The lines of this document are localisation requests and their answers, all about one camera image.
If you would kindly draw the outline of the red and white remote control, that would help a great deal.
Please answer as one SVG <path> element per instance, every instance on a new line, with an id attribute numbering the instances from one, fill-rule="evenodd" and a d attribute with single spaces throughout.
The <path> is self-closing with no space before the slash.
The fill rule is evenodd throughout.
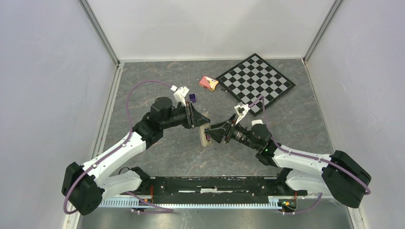
<path id="1" fill-rule="evenodd" d="M 261 120 L 261 119 L 256 119 L 256 120 L 253 120 L 253 121 L 251 121 L 251 125 L 252 126 L 254 126 L 254 125 L 256 125 L 256 124 L 263 124 L 263 121 Z"/>

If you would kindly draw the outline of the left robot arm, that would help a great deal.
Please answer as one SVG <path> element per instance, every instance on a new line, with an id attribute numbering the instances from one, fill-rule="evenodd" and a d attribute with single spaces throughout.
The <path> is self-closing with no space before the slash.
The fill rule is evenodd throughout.
<path id="1" fill-rule="evenodd" d="M 144 152 L 163 137 L 165 129 L 183 126 L 186 129 L 210 123 L 210 119 L 198 112 L 191 102 L 179 102 L 176 107 L 168 97 L 159 97 L 142 119 L 130 127 L 114 146 L 83 164 L 67 166 L 62 185 L 65 214 L 79 212 L 85 216 L 100 203 L 115 195 L 136 191 L 145 194 L 150 181 L 136 171 L 111 176 L 112 172 L 135 155 Z"/>

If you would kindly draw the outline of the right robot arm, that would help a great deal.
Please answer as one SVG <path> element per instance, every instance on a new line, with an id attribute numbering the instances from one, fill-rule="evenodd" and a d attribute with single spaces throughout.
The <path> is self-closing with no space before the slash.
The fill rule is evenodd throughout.
<path id="1" fill-rule="evenodd" d="M 257 151 L 256 158 L 265 166 L 283 169 L 284 177 L 276 181 L 282 195 L 291 191 L 332 195 L 341 204 L 358 208 L 372 177 L 347 153 L 316 154 L 292 149 L 277 143 L 261 120 L 254 120 L 250 129 L 241 126 L 232 115 L 204 131 L 218 143 L 237 141 Z"/>

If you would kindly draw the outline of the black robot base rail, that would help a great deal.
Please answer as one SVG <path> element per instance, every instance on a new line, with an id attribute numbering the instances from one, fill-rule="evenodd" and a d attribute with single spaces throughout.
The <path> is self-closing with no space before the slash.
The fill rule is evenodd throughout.
<path id="1" fill-rule="evenodd" d="M 142 169 L 142 183 L 135 191 L 125 191 L 128 206 L 144 210 L 152 205 L 163 208 L 269 208 L 282 209 L 289 200 L 307 196 L 306 190 L 295 191 L 285 181 L 288 169 L 276 177 L 150 177 Z"/>

